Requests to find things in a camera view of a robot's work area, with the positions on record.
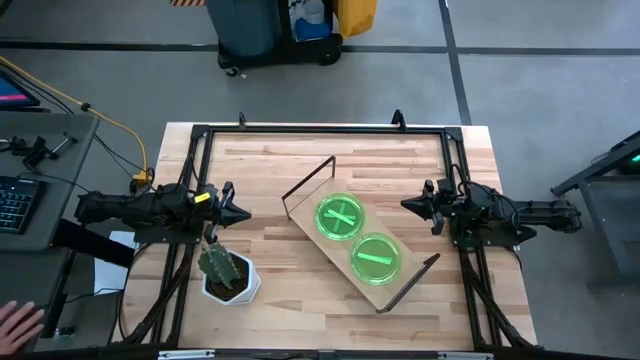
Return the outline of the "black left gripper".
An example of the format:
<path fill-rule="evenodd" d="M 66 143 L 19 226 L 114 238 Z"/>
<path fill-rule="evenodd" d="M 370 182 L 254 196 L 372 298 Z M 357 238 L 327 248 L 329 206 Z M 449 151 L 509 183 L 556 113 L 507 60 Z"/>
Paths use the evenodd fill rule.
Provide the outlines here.
<path fill-rule="evenodd" d="M 227 181 L 222 190 L 213 184 L 206 184 L 203 193 L 210 196 L 207 200 L 205 219 L 210 221 L 204 230 L 207 244 L 217 241 L 217 231 L 220 226 L 227 228 L 236 223 L 249 220 L 251 213 L 232 203 L 234 197 L 233 184 Z"/>

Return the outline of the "green cactus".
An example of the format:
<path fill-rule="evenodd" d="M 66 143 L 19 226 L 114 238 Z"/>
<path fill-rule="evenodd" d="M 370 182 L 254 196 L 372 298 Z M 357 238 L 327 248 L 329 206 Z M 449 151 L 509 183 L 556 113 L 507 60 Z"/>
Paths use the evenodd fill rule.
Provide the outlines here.
<path fill-rule="evenodd" d="M 198 259 L 201 272 L 212 285 L 223 286 L 233 290 L 241 279 L 231 253 L 220 243 L 214 243 L 202 248 Z"/>

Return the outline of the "potted cactus in white pot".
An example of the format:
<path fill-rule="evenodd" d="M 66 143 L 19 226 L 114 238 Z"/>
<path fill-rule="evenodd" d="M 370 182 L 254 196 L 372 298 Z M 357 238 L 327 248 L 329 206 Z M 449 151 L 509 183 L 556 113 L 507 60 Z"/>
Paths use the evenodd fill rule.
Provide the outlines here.
<path fill-rule="evenodd" d="M 232 250 L 229 251 L 232 259 L 245 275 L 240 282 L 240 290 L 232 297 L 218 295 L 206 275 L 202 278 L 201 292 L 204 296 L 218 302 L 224 306 L 246 305 L 253 301 L 261 285 L 261 278 L 257 273 L 254 263 L 247 257 Z"/>

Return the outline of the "white paper sheet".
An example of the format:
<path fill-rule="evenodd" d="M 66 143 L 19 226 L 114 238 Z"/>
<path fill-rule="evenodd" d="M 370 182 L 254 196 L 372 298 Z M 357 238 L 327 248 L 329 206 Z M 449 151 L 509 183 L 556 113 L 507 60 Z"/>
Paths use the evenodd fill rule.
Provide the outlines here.
<path fill-rule="evenodd" d="M 134 241 L 135 233 L 112 231 L 109 239 L 136 251 L 139 245 Z M 94 260 L 94 294 L 105 295 L 124 289 L 129 268 L 101 259 Z"/>

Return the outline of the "black flat bar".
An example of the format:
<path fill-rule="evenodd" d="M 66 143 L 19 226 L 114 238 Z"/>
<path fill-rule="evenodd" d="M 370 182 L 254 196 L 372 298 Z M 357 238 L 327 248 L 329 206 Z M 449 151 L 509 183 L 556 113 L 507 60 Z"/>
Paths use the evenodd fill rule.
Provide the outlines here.
<path fill-rule="evenodd" d="M 135 253 L 133 248 L 65 219 L 59 222 L 51 245 L 68 248 L 125 268 L 131 267 Z"/>

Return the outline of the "grey desk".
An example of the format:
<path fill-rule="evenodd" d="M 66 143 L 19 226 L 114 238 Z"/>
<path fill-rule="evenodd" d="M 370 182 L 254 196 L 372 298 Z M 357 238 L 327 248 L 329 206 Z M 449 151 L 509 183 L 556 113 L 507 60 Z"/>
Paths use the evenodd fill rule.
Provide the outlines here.
<path fill-rule="evenodd" d="M 10 301 L 16 307 L 32 302 L 44 332 L 26 342 L 18 353 L 44 350 L 52 342 L 64 303 L 76 295 L 94 292 L 93 261 L 62 244 L 71 237 L 71 222 L 63 218 L 99 121 L 93 116 L 54 113 L 0 112 L 0 136 L 37 137 L 53 148 L 69 134 L 78 142 L 62 150 L 57 160 L 45 159 L 35 174 L 22 159 L 0 154 L 0 176 L 35 179 L 45 183 L 43 195 L 23 234 L 0 232 L 0 307 Z"/>

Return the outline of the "grey bin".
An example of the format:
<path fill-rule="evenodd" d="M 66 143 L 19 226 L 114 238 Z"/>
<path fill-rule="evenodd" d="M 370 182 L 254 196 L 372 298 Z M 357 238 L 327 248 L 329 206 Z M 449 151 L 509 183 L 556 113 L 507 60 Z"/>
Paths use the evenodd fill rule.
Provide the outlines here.
<path fill-rule="evenodd" d="M 278 0 L 206 0 L 222 48 L 234 56 L 270 52 L 280 37 Z"/>

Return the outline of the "blue container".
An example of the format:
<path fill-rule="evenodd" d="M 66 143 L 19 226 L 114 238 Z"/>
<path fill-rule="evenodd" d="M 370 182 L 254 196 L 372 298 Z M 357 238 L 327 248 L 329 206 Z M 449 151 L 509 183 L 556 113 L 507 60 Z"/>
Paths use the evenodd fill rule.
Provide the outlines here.
<path fill-rule="evenodd" d="M 329 36 L 331 30 L 326 23 L 312 24 L 304 18 L 295 22 L 295 34 L 298 42 L 322 39 Z"/>

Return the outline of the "yellow bag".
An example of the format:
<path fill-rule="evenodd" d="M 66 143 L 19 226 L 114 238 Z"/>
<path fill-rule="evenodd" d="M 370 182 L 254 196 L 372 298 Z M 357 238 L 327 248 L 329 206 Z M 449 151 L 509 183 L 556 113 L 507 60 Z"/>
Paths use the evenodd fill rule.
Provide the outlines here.
<path fill-rule="evenodd" d="M 361 35 L 373 28 L 377 0 L 333 0 L 338 32 L 344 38 Z"/>

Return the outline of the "black clamp tool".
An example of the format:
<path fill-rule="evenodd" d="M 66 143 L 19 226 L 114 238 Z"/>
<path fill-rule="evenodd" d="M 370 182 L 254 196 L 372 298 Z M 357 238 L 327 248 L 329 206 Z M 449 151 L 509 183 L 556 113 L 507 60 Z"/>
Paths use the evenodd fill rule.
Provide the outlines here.
<path fill-rule="evenodd" d="M 78 139 L 67 132 L 63 133 L 65 139 L 53 149 L 46 147 L 46 140 L 38 136 L 31 146 L 28 146 L 22 138 L 13 137 L 8 142 L 7 150 L 13 156 L 21 156 L 23 165 L 34 171 L 45 159 L 57 160 L 61 157 L 64 149 L 75 145 Z"/>

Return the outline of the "backlit black keyboard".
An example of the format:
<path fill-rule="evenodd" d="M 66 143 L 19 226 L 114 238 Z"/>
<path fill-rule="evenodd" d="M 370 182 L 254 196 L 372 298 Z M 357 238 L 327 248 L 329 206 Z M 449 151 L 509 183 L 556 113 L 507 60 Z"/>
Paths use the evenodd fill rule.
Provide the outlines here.
<path fill-rule="evenodd" d="M 0 176 L 0 233 L 25 232 L 45 188 L 42 181 Z"/>

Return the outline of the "person's hand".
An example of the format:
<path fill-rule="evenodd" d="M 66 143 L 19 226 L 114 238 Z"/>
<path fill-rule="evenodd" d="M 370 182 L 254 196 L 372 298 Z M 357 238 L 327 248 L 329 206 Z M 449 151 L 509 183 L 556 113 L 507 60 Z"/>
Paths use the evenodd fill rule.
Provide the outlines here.
<path fill-rule="evenodd" d="M 16 353 L 43 329 L 44 311 L 34 302 L 21 307 L 15 300 L 0 307 L 0 355 Z"/>

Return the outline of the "computer monitor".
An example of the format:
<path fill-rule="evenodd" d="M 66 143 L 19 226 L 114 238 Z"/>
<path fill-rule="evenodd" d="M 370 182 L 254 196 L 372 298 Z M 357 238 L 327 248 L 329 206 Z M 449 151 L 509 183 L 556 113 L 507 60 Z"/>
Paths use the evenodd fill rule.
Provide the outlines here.
<path fill-rule="evenodd" d="M 29 108 L 40 101 L 7 73 L 0 71 L 0 110 Z"/>

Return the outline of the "black aluminium table frame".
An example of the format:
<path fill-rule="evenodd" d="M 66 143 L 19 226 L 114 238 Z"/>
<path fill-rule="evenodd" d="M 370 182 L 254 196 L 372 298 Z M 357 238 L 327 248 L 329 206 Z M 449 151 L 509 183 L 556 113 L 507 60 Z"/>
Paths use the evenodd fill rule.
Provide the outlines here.
<path fill-rule="evenodd" d="M 444 236 L 401 206 L 426 179 L 444 174 L 438 136 L 425 125 L 217 127 L 208 178 L 232 182 L 248 221 L 224 229 L 229 249 L 253 261 L 261 279 L 246 305 L 205 296 L 201 274 L 188 279 L 182 347 L 468 350 L 472 346 L 459 257 Z M 435 265 L 389 313 L 371 303 L 285 213 L 282 196 L 304 177 L 343 180 L 419 258 Z"/>

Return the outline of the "dark metal desk frame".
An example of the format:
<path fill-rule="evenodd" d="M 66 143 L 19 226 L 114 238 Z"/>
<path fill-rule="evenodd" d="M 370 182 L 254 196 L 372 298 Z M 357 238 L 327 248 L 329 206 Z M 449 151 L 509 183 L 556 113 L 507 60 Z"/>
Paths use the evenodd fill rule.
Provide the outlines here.
<path fill-rule="evenodd" d="M 580 191 L 597 236 L 607 245 L 614 274 L 591 290 L 640 287 L 640 130 L 598 160 L 551 188 L 555 196 Z"/>

